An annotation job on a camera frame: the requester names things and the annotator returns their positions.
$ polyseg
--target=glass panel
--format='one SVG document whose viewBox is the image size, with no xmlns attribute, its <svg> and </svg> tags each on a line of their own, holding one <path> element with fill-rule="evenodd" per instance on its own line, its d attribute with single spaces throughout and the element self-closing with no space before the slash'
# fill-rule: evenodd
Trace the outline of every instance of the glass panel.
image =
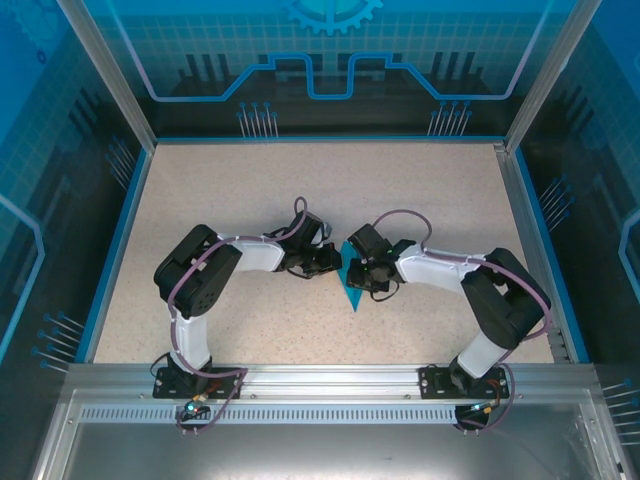
<svg viewBox="0 0 640 480">
<path fill-rule="evenodd" d="M 156 133 L 192 137 L 503 135 L 573 4 L 87 1 Z"/>
<path fill-rule="evenodd" d="M 80 425 L 64 478 L 601 478 L 576 417 L 518 406 L 478 438 L 451 425 L 220 425 L 188 438 L 169 425 Z"/>
<path fill-rule="evenodd" d="M 140 145 L 55 1 L 2 7 L 0 478 L 9 479 L 29 477 L 37 458 Z"/>
<path fill-rule="evenodd" d="M 603 0 L 522 145 L 605 387 L 640 382 L 639 21 L 637 2 Z M 619 431 L 637 433 L 637 400 L 624 385 L 611 393 L 622 394 Z M 629 448 L 637 468 L 637 442 Z"/>
</svg>

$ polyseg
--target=speckled work surface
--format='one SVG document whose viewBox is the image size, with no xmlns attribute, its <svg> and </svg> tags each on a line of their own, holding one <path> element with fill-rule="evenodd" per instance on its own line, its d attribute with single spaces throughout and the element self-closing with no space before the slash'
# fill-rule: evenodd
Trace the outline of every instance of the speckled work surface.
<svg viewBox="0 0 640 480">
<path fill-rule="evenodd" d="M 160 145 L 127 245 L 95 361 L 151 362 L 170 347 L 169 316 L 153 283 L 159 263 L 198 223 L 228 234 L 289 225 L 293 200 L 342 241 L 393 208 L 434 225 L 434 248 L 481 253 L 522 248 L 491 145 L 322 143 Z M 392 242 L 418 240 L 416 219 L 385 219 Z M 304 281 L 286 273 L 231 277 L 209 312 L 215 362 L 393 364 L 449 362 L 478 327 L 462 296 L 404 285 L 388 302 L 363 295 L 353 313 L 335 273 Z M 546 338 L 514 362 L 551 362 Z"/>
</svg>

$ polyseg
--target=purple cable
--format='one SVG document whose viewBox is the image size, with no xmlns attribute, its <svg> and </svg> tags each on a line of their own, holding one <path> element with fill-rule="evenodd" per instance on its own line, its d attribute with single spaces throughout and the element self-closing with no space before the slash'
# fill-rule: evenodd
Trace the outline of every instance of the purple cable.
<svg viewBox="0 0 640 480">
<path fill-rule="evenodd" d="M 511 411 L 511 407 L 513 407 L 513 402 L 516 398 L 516 379 L 515 379 L 515 375 L 513 374 L 513 370 L 511 370 L 511 367 L 506 363 L 499 363 L 498 365 L 504 367 L 504 369 L 507 371 L 507 373 L 509 374 L 509 381 L 511 383 L 511 392 L 509 396 L 509 402 L 507 403 L 507 406 L 504 408 L 502 415 L 500 415 L 500 417 L 498 417 L 498 420 L 496 420 L 489 426 L 484 426 L 481 423 L 475 422 L 473 420 L 462 420 L 463 422 L 468 423 L 469 425 L 482 427 L 483 432 L 490 432 L 491 430 L 495 429 L 498 425 L 500 425 L 504 421 L 509 411 Z"/>
<path fill-rule="evenodd" d="M 529 285 L 527 282 L 525 282 L 522 278 L 520 278 L 515 273 L 507 270 L 504 267 L 501 267 L 500 265 L 496 265 L 495 263 L 488 262 L 486 260 L 481 260 L 479 258 L 461 257 L 458 255 L 447 255 L 444 253 L 430 252 L 428 250 L 424 250 L 424 254 L 428 257 L 436 258 L 439 260 L 446 260 L 450 262 L 466 262 L 466 263 L 472 263 L 475 265 L 480 265 L 482 267 L 490 268 L 498 273 L 501 273 L 505 277 L 513 280 L 518 285 L 520 285 L 529 295 L 531 295 L 531 297 L 538 303 L 538 305 L 540 305 L 540 308 L 544 312 L 544 323 L 542 325 L 542 328 L 540 328 L 540 330 L 538 330 L 537 332 L 530 333 L 529 335 L 524 337 L 523 341 L 533 340 L 534 338 L 537 338 L 540 335 L 544 335 L 551 328 L 551 324 L 552 324 L 551 310 L 549 310 L 549 307 L 547 306 L 546 302 L 544 301 L 542 296 L 538 292 L 536 292 L 536 290 L 531 285 Z"/>
<path fill-rule="evenodd" d="M 384 219 L 385 217 L 388 217 L 389 215 L 395 215 L 396 213 L 406 213 L 408 215 L 413 215 L 414 217 L 418 217 L 420 220 L 422 220 L 425 223 L 425 225 L 427 226 L 427 234 L 425 235 L 425 237 L 420 242 L 420 249 L 424 252 L 424 250 L 427 248 L 426 247 L 427 240 L 429 240 L 429 238 L 431 238 L 431 234 L 433 233 L 433 225 L 431 225 L 431 222 L 429 221 L 429 219 L 427 217 L 425 217 L 421 213 L 416 212 L 415 210 L 408 210 L 406 208 L 398 208 L 397 210 L 389 210 L 387 213 L 383 213 L 382 215 L 380 215 L 376 219 L 376 221 L 373 222 L 373 225 L 371 225 L 371 226 L 375 227 L 377 224 L 380 223 L 380 221 L 382 219 Z"/>
<path fill-rule="evenodd" d="M 421 213 L 418 213 L 414 210 L 404 209 L 404 208 L 400 208 L 397 210 L 390 210 L 380 215 L 376 219 L 376 221 L 373 222 L 372 226 L 375 227 L 378 223 L 380 223 L 380 221 L 383 218 L 388 217 L 389 215 L 394 215 L 396 213 L 406 213 L 409 215 L 413 215 L 414 217 L 418 217 L 420 220 L 422 220 L 425 223 L 425 225 L 427 226 L 427 235 L 420 242 L 420 249 L 422 250 L 422 253 L 424 253 L 426 256 L 435 258 L 438 260 L 446 260 L 448 262 L 472 263 L 475 265 L 480 265 L 482 267 L 490 268 L 498 273 L 501 273 L 505 277 L 513 280 L 518 285 L 520 285 L 529 295 L 531 295 L 531 297 L 538 303 L 538 305 L 540 305 L 540 308 L 544 312 L 544 323 L 540 330 L 527 335 L 526 337 L 524 337 L 523 341 L 533 340 L 534 338 L 537 338 L 540 335 L 544 335 L 551 329 L 551 325 L 552 325 L 551 310 L 549 310 L 549 307 L 547 306 L 546 302 L 544 301 L 542 296 L 538 292 L 536 292 L 536 290 L 531 285 L 529 285 L 527 282 L 525 282 L 522 278 L 520 278 L 515 273 L 507 270 L 504 267 L 501 267 L 500 265 L 496 265 L 495 263 L 488 262 L 486 260 L 481 260 L 479 258 L 466 257 L 462 255 L 447 255 L 445 253 L 435 253 L 435 252 L 428 251 L 426 247 L 426 243 L 427 243 L 427 240 L 429 240 L 429 238 L 431 237 L 431 234 L 433 233 L 433 226 L 431 225 L 431 222 L 429 221 L 429 219 L 424 215 L 422 215 Z M 507 354 L 505 354 L 505 356 L 502 357 L 500 361 L 507 358 L 510 353 L 511 352 L 507 352 Z"/>
<path fill-rule="evenodd" d="M 176 295 L 178 294 L 180 289 L 184 286 L 184 284 L 187 282 L 187 280 L 189 280 L 191 275 L 193 275 L 193 273 L 198 269 L 198 267 L 200 267 L 200 265 L 202 265 L 202 263 L 205 262 L 207 258 L 209 258 L 213 254 L 213 252 L 218 250 L 223 245 L 236 242 L 236 241 L 245 241 L 245 240 L 256 241 L 256 242 L 267 242 L 267 243 L 281 242 L 282 240 L 286 240 L 287 238 L 290 238 L 291 236 L 293 236 L 300 229 L 300 227 L 302 226 L 302 224 L 304 223 L 307 217 L 307 200 L 304 197 L 296 198 L 293 204 L 294 211 L 296 212 L 296 214 L 299 213 L 298 202 L 300 201 L 302 202 L 302 217 L 300 217 L 300 220 L 298 221 L 297 225 L 293 227 L 289 232 L 285 233 L 280 237 L 273 237 L 273 238 L 257 237 L 257 236 L 251 236 L 251 235 L 240 235 L 236 237 L 225 238 L 216 242 L 211 247 L 209 247 L 207 251 L 205 251 L 202 255 L 200 255 L 200 257 L 196 260 L 196 262 L 193 265 L 191 265 L 191 267 L 185 272 L 182 278 L 178 280 L 175 287 L 173 287 L 173 290 L 171 290 L 169 297 L 167 298 L 167 306 L 169 308 L 169 314 L 171 315 L 171 345 L 173 347 L 173 350 L 176 356 L 182 363 L 182 365 L 191 373 L 203 378 L 227 378 L 227 377 L 233 377 L 233 376 L 240 377 L 238 379 L 238 382 L 234 386 L 233 390 L 231 391 L 231 394 L 229 395 L 224 405 L 218 412 L 218 414 L 213 418 L 211 422 L 209 422 L 207 425 L 199 429 L 199 431 L 206 430 L 207 428 L 213 426 L 213 424 L 220 418 L 222 413 L 225 411 L 225 409 L 229 405 L 229 402 L 231 402 L 231 399 L 240 388 L 242 381 L 244 380 L 244 377 L 246 376 L 248 370 L 246 368 L 238 368 L 236 370 L 231 370 L 229 372 L 224 372 L 224 373 L 205 373 L 196 369 L 195 367 L 193 367 L 187 362 L 186 358 L 182 355 L 182 352 L 180 351 L 178 346 L 178 334 L 177 334 L 177 325 L 176 325 L 178 312 L 174 307 Z M 182 422 L 180 418 L 178 418 L 177 425 L 178 427 L 182 427 Z"/>
</svg>

